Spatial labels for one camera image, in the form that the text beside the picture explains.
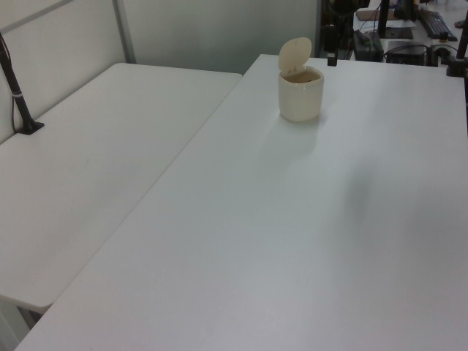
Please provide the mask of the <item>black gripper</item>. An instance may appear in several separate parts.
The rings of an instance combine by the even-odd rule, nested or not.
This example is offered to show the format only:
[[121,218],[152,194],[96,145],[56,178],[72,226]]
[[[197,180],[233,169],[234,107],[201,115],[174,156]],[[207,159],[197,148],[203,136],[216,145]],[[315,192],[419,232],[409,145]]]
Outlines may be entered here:
[[335,25],[327,25],[324,30],[324,51],[328,54],[328,66],[336,67],[336,48],[338,42],[338,29]]

